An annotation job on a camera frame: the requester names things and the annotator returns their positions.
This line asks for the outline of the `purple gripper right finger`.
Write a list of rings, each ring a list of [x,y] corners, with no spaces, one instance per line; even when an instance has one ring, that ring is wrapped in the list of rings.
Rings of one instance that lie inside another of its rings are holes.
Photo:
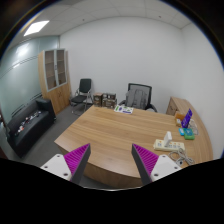
[[[144,185],[159,180],[181,169],[167,155],[157,154],[137,144],[132,145],[132,156]]]

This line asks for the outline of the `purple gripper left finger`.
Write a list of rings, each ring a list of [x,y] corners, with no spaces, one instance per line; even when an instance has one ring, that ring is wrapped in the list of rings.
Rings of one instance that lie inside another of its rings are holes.
[[[79,184],[90,154],[90,144],[85,144],[65,155],[56,154],[42,165],[41,169],[72,183]]]

